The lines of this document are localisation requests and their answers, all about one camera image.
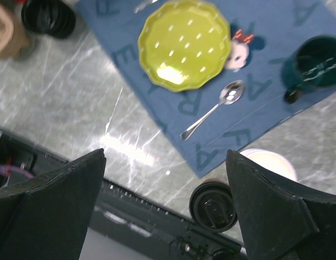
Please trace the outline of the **brown paper cup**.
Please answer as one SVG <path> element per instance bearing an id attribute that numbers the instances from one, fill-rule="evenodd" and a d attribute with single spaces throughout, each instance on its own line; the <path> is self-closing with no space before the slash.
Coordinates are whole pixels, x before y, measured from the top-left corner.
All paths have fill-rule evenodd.
<path id="1" fill-rule="evenodd" d="M 226 182 L 220 179 L 215 179 L 215 178 L 206 179 L 203 182 L 203 184 L 207 186 L 211 186 L 211 187 L 228 187 L 228 184 Z"/>

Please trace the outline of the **black cup lid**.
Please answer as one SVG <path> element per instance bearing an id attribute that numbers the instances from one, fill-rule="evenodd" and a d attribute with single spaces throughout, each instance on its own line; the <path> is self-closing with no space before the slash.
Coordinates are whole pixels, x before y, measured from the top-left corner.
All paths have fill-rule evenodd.
<path id="1" fill-rule="evenodd" d="M 211 187 L 201 183 L 189 200 L 189 212 L 193 221 L 212 232 L 222 233 L 238 221 L 230 187 Z"/>

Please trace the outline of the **stack of brown paper cups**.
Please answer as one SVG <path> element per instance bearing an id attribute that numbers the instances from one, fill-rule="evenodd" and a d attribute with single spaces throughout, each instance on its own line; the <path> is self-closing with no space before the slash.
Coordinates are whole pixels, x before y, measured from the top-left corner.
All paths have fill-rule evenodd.
<path id="1" fill-rule="evenodd" d="M 258 165 L 275 172 L 285 178 L 297 182 L 297 174 L 293 165 L 282 155 L 264 149 L 251 148 L 240 152 L 243 156 Z"/>

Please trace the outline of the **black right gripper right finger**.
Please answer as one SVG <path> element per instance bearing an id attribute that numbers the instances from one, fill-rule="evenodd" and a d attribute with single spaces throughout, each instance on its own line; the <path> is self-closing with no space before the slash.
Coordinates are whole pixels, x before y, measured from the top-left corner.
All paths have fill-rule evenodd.
<path id="1" fill-rule="evenodd" d="M 336 195 L 233 150 L 226 170 L 248 259 L 336 259 Z"/>

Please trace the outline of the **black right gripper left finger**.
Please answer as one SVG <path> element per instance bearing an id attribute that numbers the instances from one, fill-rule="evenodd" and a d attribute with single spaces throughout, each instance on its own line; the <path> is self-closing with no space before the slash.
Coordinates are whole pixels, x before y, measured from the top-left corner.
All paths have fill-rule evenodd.
<path id="1" fill-rule="evenodd" d="M 79 259 L 105 166 L 100 148 L 0 188 L 0 259 Z"/>

